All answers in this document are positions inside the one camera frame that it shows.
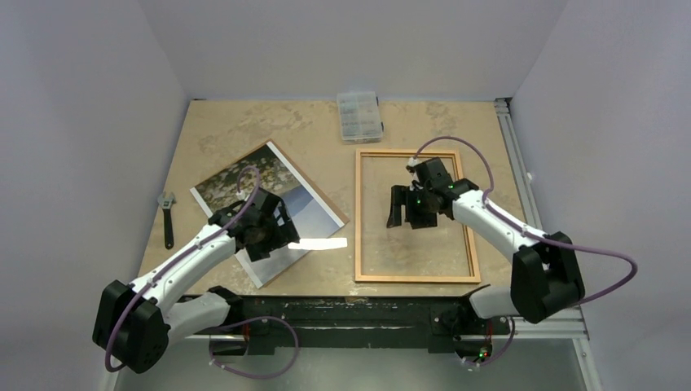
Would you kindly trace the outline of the wooden picture frame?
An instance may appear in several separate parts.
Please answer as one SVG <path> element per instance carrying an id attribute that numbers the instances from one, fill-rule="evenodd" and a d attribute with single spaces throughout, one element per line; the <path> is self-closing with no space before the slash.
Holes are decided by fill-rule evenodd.
<path id="1" fill-rule="evenodd" d="M 354 279 L 358 283 L 482 281 L 474 233 L 445 217 L 436 227 L 387 227 L 390 188 L 407 185 L 412 149 L 359 149 L 355 153 Z"/>

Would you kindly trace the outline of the landscape photo print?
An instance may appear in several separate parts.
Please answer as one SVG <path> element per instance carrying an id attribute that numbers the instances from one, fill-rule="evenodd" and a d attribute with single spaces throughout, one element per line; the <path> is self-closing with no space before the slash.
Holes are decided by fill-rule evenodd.
<path id="1" fill-rule="evenodd" d="M 233 229 L 238 262 L 257 288 L 286 271 L 322 239 L 334 239 L 348 219 L 272 141 L 211 175 L 190 190 L 207 217 L 224 225 L 256 190 Z"/>

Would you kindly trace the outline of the clear plastic organizer box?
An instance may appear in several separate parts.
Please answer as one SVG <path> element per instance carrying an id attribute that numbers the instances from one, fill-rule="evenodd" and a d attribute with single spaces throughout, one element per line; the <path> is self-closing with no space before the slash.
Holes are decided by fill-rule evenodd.
<path id="1" fill-rule="evenodd" d="M 382 140 L 385 127 L 375 92 L 339 93 L 337 108 L 344 143 L 379 143 Z"/>

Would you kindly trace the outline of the brown frame backing board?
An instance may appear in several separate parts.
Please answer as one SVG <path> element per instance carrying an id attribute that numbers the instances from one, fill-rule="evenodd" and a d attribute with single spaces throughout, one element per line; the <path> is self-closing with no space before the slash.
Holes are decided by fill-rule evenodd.
<path id="1" fill-rule="evenodd" d="M 353 278 L 352 224 L 310 172 L 276 141 L 267 142 L 273 159 L 267 184 L 283 198 L 301 240 L 272 253 L 271 278 L 262 290 L 274 294 L 331 294 Z"/>

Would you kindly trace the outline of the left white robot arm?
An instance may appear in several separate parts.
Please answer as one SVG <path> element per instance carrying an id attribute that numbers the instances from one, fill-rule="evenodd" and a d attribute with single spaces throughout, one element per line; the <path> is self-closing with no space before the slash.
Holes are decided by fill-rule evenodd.
<path id="1" fill-rule="evenodd" d="M 102 292 L 92 340 L 105 351 L 109 372 L 151 369 L 172 344 L 207 329 L 232 333 L 251 323 L 242 297 L 221 287 L 190 301 L 188 289 L 216 265 L 246 252 L 262 260 L 300 239 L 277 195 L 257 188 L 219 209 L 180 251 L 130 283 L 112 281 Z"/>

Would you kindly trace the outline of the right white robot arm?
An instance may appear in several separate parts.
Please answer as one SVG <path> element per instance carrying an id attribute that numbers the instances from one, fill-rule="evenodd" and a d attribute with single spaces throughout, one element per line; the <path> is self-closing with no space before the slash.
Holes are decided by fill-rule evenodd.
<path id="1" fill-rule="evenodd" d="M 404 222 L 413 229 L 435 227 L 443 215 L 478 233 L 510 261 L 507 287 L 479 288 L 464 296 L 457 310 L 463 329 L 475 332 L 500 316 L 539 323 L 585 297 L 568 235 L 550 235 L 506 214 L 472 181 L 453 179 L 438 158 L 411 159 L 407 171 L 411 183 L 390 189 L 387 227 Z"/>

